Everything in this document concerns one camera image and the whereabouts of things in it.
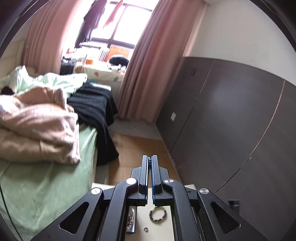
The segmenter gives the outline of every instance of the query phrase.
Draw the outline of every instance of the radiator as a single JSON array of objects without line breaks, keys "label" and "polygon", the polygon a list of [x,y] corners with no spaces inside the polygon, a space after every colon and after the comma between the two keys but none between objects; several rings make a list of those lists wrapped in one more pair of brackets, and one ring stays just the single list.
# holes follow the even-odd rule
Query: radiator
[{"label": "radiator", "polygon": [[98,61],[103,61],[107,62],[107,56],[109,54],[109,49],[108,48],[101,48],[101,51],[99,53]]}]

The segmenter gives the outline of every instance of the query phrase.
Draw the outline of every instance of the power outlet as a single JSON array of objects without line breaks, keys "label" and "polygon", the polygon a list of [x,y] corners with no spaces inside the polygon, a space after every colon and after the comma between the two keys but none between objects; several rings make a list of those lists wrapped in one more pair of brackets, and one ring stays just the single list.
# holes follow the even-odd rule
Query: power outlet
[{"label": "power outlet", "polygon": [[175,112],[173,112],[172,115],[171,115],[171,117],[170,117],[170,119],[171,119],[172,121],[174,121],[175,118],[176,118],[176,114],[175,114]]}]

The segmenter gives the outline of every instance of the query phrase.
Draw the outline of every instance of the window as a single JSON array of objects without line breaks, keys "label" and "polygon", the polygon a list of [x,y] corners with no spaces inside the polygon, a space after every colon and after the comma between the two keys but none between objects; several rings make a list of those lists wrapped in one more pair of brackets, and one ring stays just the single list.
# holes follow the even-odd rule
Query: window
[{"label": "window", "polygon": [[130,49],[135,47],[148,23],[152,9],[158,1],[152,1],[155,5],[150,5],[150,8],[139,6],[139,4],[136,6],[129,2],[134,3],[132,0],[125,1],[118,9],[114,21],[103,29],[103,25],[114,10],[117,2],[112,1],[106,4],[105,12],[99,21],[98,28],[94,29],[91,33],[92,42],[106,43],[108,47],[111,45],[123,46]]}]

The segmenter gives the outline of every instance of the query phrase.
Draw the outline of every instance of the white wall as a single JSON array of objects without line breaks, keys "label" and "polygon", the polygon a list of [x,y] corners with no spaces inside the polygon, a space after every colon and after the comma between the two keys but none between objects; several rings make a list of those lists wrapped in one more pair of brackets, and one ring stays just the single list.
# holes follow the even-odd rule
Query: white wall
[{"label": "white wall", "polygon": [[207,4],[192,41],[184,56],[251,65],[296,85],[296,52],[276,24],[249,0]]},{"label": "white wall", "polygon": [[24,25],[18,30],[16,35],[10,41],[6,50],[0,59],[0,77],[8,75],[22,62],[22,54],[24,49],[27,33],[31,26],[33,16],[30,17]]}]

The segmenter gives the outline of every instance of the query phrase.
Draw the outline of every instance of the tiled floor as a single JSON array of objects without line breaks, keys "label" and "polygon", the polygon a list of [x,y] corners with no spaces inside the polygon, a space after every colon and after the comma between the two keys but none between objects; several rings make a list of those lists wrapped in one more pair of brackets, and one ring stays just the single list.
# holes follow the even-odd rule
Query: tiled floor
[{"label": "tiled floor", "polygon": [[126,136],[161,140],[156,124],[143,120],[127,120],[115,117],[114,123],[109,126],[109,129],[111,132],[121,133]]},{"label": "tiled floor", "polygon": [[119,152],[119,158],[109,163],[110,185],[116,185],[129,178],[132,169],[141,166],[143,155],[157,155],[159,165],[168,170],[170,177],[181,181],[162,140],[144,139],[118,133],[113,133],[112,139]]}]

